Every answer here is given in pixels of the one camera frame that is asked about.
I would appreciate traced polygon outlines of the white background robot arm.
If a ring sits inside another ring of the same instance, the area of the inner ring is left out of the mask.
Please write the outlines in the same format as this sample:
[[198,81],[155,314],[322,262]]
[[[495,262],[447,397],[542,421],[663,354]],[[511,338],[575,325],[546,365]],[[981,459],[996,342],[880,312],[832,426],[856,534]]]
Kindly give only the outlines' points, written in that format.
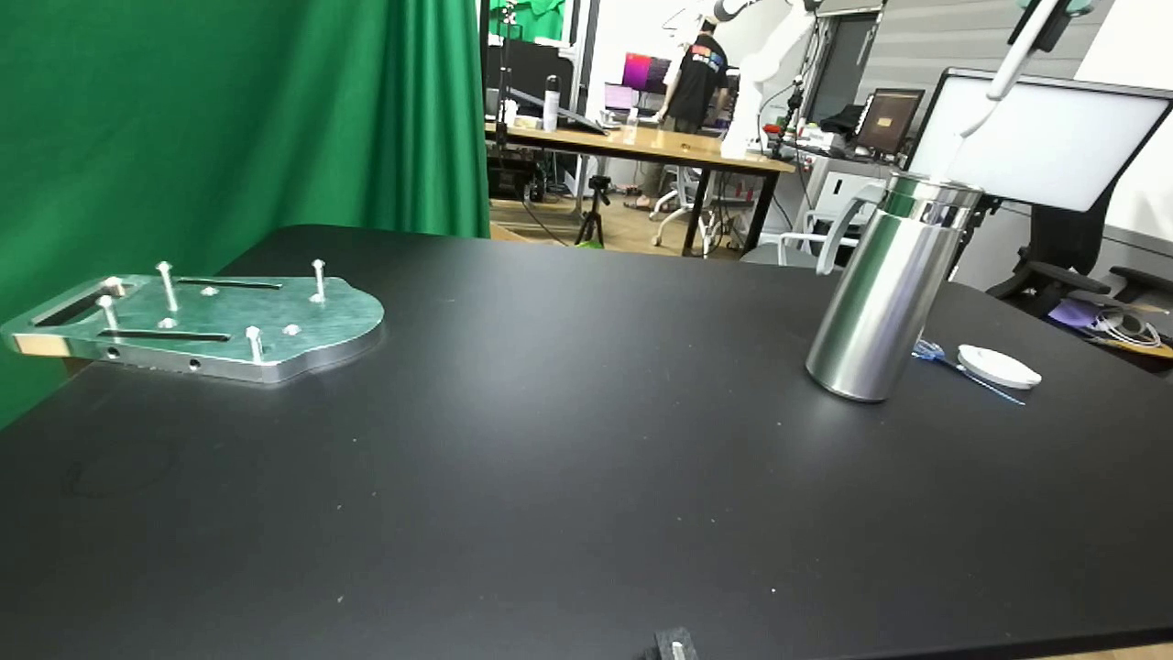
[[[735,23],[759,0],[716,0],[710,13],[720,23]],[[817,0],[781,0],[784,13],[768,36],[739,61],[739,86],[732,103],[732,121],[722,139],[726,156],[748,156],[759,136],[759,110],[767,103],[767,81],[781,73],[784,53],[809,33],[817,17]]]

